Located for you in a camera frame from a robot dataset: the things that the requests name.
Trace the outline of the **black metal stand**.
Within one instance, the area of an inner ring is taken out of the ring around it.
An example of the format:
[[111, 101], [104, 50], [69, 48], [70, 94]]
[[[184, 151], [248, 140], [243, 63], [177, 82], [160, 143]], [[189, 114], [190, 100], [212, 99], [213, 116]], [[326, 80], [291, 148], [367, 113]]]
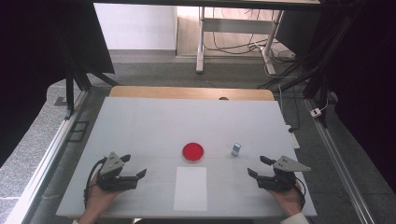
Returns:
[[[269, 24], [269, 29], [268, 31], [265, 31], [264, 33], [268, 35], [266, 45], [262, 48], [260, 48], [260, 53], [262, 55], [262, 59], [264, 62], [264, 71], [265, 74], [271, 78], [271, 80], [267, 83], [267, 86], [270, 86], [273, 84], [276, 80], [285, 77], [286, 75], [289, 75], [292, 71], [297, 69], [300, 64], [297, 62], [294, 62], [290, 67], [288, 67], [283, 73], [280, 75], [276, 74], [276, 70], [273, 65], [273, 60], [270, 56], [270, 51], [272, 49], [272, 45], [276, 36], [276, 32], [278, 30], [278, 26], [280, 24], [280, 19], [281, 15], [278, 15], [274, 20], [268, 21]], [[282, 91], [286, 91], [290, 88], [293, 88], [297, 84], [301, 84], [304, 81], [310, 80], [313, 84], [318, 84], [318, 75], [319, 75], [319, 70], [321, 69], [321, 64], [318, 64], [314, 68], [305, 71], [302, 73], [299, 77], [296, 77], [294, 80], [280, 85], [277, 87], [276, 92], [278, 94], [281, 94]], [[328, 106], [328, 99], [327, 99], [327, 89], [326, 86], [322, 87], [322, 94], [320, 95], [320, 101], [323, 103], [323, 105], [320, 105], [318, 109], [321, 110], [321, 115], [318, 117], [318, 119], [322, 122], [322, 124], [326, 127], [326, 108]]]
[[107, 77], [104, 73], [95, 71], [93, 68], [86, 64], [77, 65], [71, 62], [67, 65], [66, 72], [66, 115], [65, 119], [71, 119], [75, 113], [75, 96], [74, 96], [74, 84], [77, 84], [81, 91], [88, 91], [92, 84], [89, 81], [88, 74], [92, 74], [95, 77], [101, 79], [111, 87], [118, 86], [119, 83], [110, 77]]

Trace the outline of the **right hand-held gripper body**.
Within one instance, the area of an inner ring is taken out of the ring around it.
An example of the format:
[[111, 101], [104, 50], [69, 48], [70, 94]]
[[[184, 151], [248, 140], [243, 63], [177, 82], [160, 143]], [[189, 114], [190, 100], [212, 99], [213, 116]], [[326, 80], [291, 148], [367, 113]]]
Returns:
[[257, 182], [261, 189], [273, 191], [289, 191], [296, 184], [295, 172], [310, 172], [311, 168], [289, 157], [281, 156], [273, 165], [274, 175], [258, 176]]

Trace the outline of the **white paper sheet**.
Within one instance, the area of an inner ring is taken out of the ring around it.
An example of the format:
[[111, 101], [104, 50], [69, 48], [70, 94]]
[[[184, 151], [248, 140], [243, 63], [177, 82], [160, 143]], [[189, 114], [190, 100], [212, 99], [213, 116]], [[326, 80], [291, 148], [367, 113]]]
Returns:
[[177, 168], [174, 210], [189, 212], [207, 210], [205, 167]]

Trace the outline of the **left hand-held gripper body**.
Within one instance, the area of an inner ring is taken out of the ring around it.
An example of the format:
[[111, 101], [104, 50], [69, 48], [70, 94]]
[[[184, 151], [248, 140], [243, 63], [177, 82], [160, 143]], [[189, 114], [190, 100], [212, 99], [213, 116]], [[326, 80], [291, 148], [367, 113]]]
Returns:
[[138, 182], [136, 176], [120, 176], [125, 163], [115, 152], [111, 152], [99, 170], [97, 185], [107, 191], [135, 189]]

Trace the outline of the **aluminium rail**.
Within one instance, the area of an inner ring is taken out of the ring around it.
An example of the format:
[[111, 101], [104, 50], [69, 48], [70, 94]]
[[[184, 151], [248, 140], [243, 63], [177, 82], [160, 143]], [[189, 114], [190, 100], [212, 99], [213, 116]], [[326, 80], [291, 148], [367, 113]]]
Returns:
[[34, 204], [35, 197], [40, 191], [41, 185], [44, 183], [51, 165], [54, 163], [62, 145], [64, 144], [66, 136], [74, 125], [78, 116], [78, 111], [86, 98], [87, 92], [81, 91], [75, 101], [75, 111], [69, 117], [63, 116], [57, 132], [51, 138], [51, 142], [46, 148], [45, 153], [42, 155], [42, 158], [37, 164], [37, 167], [32, 173], [29, 181], [25, 185], [23, 192], [19, 197], [10, 197], [10, 200], [14, 199], [16, 200], [16, 203], [3, 224], [22, 224], [28, 216], [32, 205]]
[[372, 215], [363, 195], [354, 181], [351, 173], [347, 168], [342, 155], [340, 154], [337, 145], [331, 135], [331, 132], [326, 128], [318, 118], [313, 118], [318, 134], [327, 149], [332, 164], [344, 186], [345, 192], [354, 207], [354, 210], [360, 220], [361, 224], [376, 224], [375, 218]]

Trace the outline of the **person's right hand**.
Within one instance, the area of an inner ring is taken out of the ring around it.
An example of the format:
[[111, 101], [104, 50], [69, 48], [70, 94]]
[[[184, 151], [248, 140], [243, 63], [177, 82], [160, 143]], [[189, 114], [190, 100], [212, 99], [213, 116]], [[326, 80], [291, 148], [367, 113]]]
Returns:
[[301, 186], [298, 183], [289, 191], [278, 192], [269, 190], [269, 193], [275, 198], [287, 217], [292, 217], [302, 212], [300, 192]]

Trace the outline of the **large white board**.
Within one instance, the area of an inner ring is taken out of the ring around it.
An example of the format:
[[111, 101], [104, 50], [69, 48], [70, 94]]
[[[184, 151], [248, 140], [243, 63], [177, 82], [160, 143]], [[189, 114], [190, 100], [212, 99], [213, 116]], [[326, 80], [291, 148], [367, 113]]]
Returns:
[[[182, 149], [198, 143], [204, 156], [188, 162]], [[239, 155], [233, 144], [241, 145]], [[270, 176], [260, 156], [294, 158], [290, 134], [275, 101], [178, 100], [108, 97], [94, 123], [78, 166], [57, 210], [79, 217], [82, 192], [93, 165], [115, 152], [131, 155], [125, 176], [147, 169], [136, 189], [122, 193], [106, 217], [262, 218], [280, 217], [276, 200], [260, 189], [248, 168]], [[175, 211], [178, 167], [205, 167], [207, 210]]]

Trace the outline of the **black curtain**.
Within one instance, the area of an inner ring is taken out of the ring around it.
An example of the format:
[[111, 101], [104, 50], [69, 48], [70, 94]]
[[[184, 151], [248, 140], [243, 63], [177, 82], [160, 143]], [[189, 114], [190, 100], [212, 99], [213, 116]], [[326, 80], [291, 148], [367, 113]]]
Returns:
[[325, 72], [335, 113], [396, 194], [396, 0], [358, 1]]
[[83, 74], [114, 72], [92, 2], [0, 0], [0, 166], [66, 78], [68, 56]]

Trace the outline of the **red petri dish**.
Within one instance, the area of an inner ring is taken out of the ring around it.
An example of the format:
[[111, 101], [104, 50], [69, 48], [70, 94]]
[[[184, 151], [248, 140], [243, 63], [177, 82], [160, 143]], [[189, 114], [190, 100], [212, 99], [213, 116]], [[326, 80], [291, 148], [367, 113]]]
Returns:
[[198, 143], [188, 143], [182, 149], [182, 157], [188, 162], [198, 162], [204, 156], [204, 148]]

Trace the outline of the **person's left hand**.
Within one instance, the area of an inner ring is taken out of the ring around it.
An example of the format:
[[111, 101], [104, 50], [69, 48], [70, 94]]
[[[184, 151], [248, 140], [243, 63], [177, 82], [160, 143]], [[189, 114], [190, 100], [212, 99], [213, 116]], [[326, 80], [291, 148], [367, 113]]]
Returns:
[[90, 187], [83, 214], [97, 214], [100, 217], [120, 194], [121, 191], [105, 191], [96, 185]]

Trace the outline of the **white desk frame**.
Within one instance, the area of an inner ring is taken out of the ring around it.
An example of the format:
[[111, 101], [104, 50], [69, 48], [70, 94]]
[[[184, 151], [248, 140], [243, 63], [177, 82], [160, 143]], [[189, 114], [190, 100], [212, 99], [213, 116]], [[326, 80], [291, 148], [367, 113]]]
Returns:
[[248, 34], [248, 35], [266, 35], [267, 41], [264, 47], [259, 47], [264, 67], [269, 76], [274, 76], [276, 70], [273, 66], [270, 50], [275, 39], [276, 31], [282, 18], [282, 10], [274, 10], [275, 16], [271, 21], [262, 21], [259, 19], [221, 19], [212, 16], [205, 16], [205, 7], [199, 7], [199, 39], [196, 56], [196, 73], [202, 74], [204, 71], [204, 37], [205, 33], [227, 33], [227, 34]]

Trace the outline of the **white power strip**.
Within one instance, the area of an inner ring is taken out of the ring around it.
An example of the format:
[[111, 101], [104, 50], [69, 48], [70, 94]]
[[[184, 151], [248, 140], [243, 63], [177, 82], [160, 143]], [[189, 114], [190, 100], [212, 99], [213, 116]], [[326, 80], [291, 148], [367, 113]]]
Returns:
[[294, 149], [300, 149], [301, 148], [300, 144], [299, 144], [299, 142], [298, 142], [298, 140], [296, 138], [296, 135], [294, 133], [295, 129], [292, 128], [290, 125], [287, 125], [286, 128], [287, 128], [287, 131], [290, 134], [290, 141], [291, 141], [292, 147]]

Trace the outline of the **wooden table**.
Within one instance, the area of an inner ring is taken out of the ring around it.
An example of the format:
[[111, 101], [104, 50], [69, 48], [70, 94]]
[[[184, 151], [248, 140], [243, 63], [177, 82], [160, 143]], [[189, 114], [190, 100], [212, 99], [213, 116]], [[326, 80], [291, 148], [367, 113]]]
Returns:
[[268, 90], [187, 88], [187, 87], [149, 87], [116, 86], [110, 97], [163, 98], [163, 99], [205, 99], [218, 100], [225, 96], [237, 101], [274, 101], [275, 97]]

